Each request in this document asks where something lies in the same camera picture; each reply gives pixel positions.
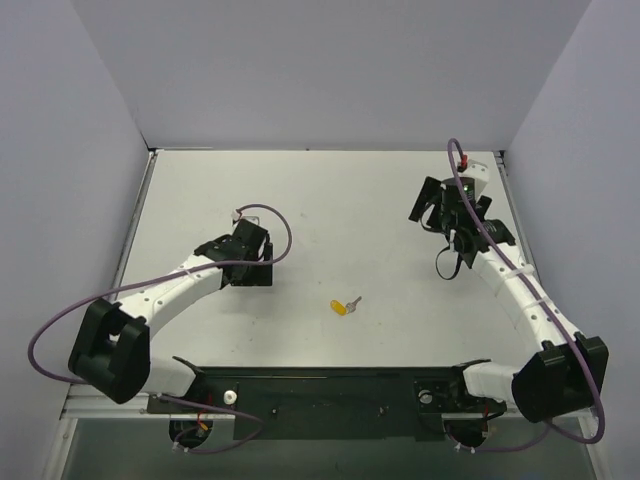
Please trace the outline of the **yellow key tag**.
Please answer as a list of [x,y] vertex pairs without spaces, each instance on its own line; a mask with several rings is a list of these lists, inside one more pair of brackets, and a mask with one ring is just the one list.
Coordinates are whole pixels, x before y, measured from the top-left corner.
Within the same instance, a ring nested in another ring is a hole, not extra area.
[[332,300],[330,302],[330,308],[340,316],[344,316],[348,313],[346,306],[337,300]]

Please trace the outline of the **silver key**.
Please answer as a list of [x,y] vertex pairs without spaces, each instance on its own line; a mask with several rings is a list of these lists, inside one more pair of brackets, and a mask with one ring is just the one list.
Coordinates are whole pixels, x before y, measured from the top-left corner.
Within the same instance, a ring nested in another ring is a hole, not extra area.
[[351,302],[346,304],[346,310],[348,313],[352,313],[356,310],[358,303],[362,300],[362,297],[359,296]]

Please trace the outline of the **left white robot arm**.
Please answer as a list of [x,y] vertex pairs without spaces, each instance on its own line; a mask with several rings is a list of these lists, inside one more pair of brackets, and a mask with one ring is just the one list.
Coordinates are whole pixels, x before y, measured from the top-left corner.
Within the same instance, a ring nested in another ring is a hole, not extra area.
[[97,299],[86,309],[68,367],[117,404],[138,393],[169,394],[181,410],[200,408],[206,397],[198,369],[178,357],[154,357],[151,340],[172,319],[201,298],[226,286],[270,286],[271,266],[233,265],[199,271],[210,262],[270,260],[269,233],[241,219],[230,234],[194,250],[178,278],[141,288],[115,302]]

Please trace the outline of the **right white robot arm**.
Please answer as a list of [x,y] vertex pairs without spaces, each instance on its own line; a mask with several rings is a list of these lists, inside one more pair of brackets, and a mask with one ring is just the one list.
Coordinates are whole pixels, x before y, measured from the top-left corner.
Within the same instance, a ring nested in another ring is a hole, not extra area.
[[467,266],[486,282],[524,343],[528,361],[508,367],[492,361],[463,365],[447,383],[449,402],[468,409],[481,398],[515,405],[537,423],[595,407],[609,358],[598,337],[586,337],[554,305],[534,276],[508,227],[485,214],[489,197],[477,195],[469,176],[427,177],[409,218],[441,234]]

